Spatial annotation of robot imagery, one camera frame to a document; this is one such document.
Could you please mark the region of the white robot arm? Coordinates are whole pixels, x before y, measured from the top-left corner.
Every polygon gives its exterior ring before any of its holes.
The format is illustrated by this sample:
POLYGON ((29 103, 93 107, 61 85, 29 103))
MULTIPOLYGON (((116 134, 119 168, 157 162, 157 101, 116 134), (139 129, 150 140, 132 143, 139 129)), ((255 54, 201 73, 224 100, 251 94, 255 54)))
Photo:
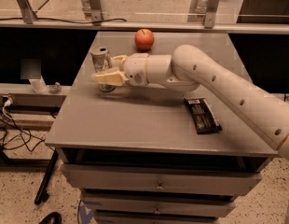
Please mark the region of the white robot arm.
POLYGON ((95 69, 91 79, 102 91, 127 84, 158 84, 174 91, 204 86, 289 161, 289 104, 227 70, 201 49, 181 45, 173 54, 112 57, 102 46, 92 48, 90 55, 95 69))

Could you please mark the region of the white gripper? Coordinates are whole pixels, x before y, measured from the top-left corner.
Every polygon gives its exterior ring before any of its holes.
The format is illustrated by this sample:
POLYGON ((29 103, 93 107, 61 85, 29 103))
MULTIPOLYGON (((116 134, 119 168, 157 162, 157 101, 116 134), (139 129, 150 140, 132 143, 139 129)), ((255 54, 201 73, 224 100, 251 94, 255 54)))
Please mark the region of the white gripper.
POLYGON ((129 81, 132 86, 146 86, 147 81, 147 53, 135 53, 131 56, 118 55, 111 58, 113 68, 95 72, 91 79, 98 84, 123 86, 129 81))

